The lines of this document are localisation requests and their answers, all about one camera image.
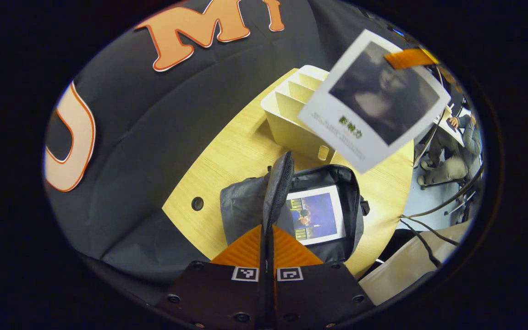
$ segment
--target gray jacket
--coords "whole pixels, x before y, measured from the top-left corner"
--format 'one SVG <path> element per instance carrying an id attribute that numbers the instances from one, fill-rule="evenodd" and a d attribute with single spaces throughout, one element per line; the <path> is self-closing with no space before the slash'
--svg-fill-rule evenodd
<path id="1" fill-rule="evenodd" d="M 463 115 L 457 119 L 458 127 L 465 129 L 463 131 L 463 148 L 459 146 L 459 152 L 462 154 L 463 161 L 468 169 L 472 166 L 476 158 L 482 153 L 482 138 L 480 137 L 480 125 L 472 124 L 470 115 Z"/>

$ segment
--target seated person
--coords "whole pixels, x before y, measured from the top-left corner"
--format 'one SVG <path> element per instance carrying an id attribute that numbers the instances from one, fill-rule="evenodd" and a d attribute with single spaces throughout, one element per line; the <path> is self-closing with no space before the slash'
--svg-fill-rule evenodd
<path id="1" fill-rule="evenodd" d="M 417 183 L 421 186 L 447 182 L 463 178 L 468 174 L 469 167 L 482 152 L 482 140 L 480 128 L 476 125 L 473 115 L 463 115 L 461 118 L 451 117 L 449 124 L 455 129 L 465 129 L 463 132 L 463 146 L 444 130 L 435 132 L 431 147 L 429 148 L 429 160 L 421 161 L 421 168 L 429 173 L 417 177 Z M 451 152 L 451 157 L 440 164 L 440 156 L 443 148 Z"/>
<path id="2" fill-rule="evenodd" d="M 291 209 L 291 213 L 293 215 L 293 227 L 295 229 L 304 228 L 311 223 L 307 209 L 302 209 L 301 211 Z"/>

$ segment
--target blue floor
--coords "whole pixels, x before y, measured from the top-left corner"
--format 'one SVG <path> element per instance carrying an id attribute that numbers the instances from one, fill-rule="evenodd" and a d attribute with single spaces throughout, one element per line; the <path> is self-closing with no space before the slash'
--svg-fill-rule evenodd
<path id="1" fill-rule="evenodd" d="M 411 190 L 409 191 L 409 196 L 407 198 L 407 204 L 405 205 L 403 215 L 414 215 L 416 213 L 421 213 L 428 211 L 437 207 L 444 201 L 448 200 L 455 193 L 457 193 L 459 186 L 454 183 L 442 184 L 439 186 L 428 187 L 425 190 L 421 190 L 421 186 L 417 184 L 417 176 L 425 175 L 425 171 L 421 169 L 420 166 L 417 166 L 416 169 L 413 169 L 413 176 L 411 182 Z M 424 222 L 433 229 L 442 229 L 452 226 L 459 219 L 459 213 L 461 209 L 455 211 L 452 214 L 444 215 L 444 212 L 451 211 L 457 205 L 456 201 L 446 205 L 442 209 L 435 211 L 431 214 L 424 215 L 422 217 L 417 217 L 417 220 Z M 411 220 L 404 220 L 407 222 L 413 229 L 417 231 L 427 230 L 427 228 L 422 225 L 415 223 Z M 403 223 L 398 223 L 398 228 L 408 229 Z"/>

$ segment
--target gray pants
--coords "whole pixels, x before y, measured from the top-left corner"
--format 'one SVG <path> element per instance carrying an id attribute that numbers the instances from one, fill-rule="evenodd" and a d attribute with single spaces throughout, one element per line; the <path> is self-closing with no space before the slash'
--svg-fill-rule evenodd
<path id="1" fill-rule="evenodd" d="M 440 164 L 440 156 L 446 147 L 452 154 Z M 425 175 L 425 184 L 436 184 L 463 178 L 468 174 L 468 167 L 459 152 L 461 146 L 457 141 L 443 130 L 437 130 L 429 147 L 429 160 L 437 168 Z"/>

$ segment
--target gray bag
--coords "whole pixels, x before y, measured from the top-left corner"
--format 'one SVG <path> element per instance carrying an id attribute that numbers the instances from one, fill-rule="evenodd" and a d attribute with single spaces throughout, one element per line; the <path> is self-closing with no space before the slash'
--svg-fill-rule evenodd
<path id="1" fill-rule="evenodd" d="M 335 185 L 340 197 L 346 236 L 307 247 L 323 262 L 347 260 L 360 241 L 364 231 L 363 216 L 369 212 L 368 202 L 360 196 L 356 175 L 350 168 L 341 165 L 323 165 L 293 173 L 292 162 L 291 153 L 288 152 L 276 161 L 267 175 L 247 178 L 221 191 L 221 215 L 228 245 L 259 224 L 269 227 L 269 219 L 295 236 L 286 193 Z M 282 201 L 275 200 L 275 195 L 285 198 Z M 268 214 L 271 209 L 278 215 Z"/>

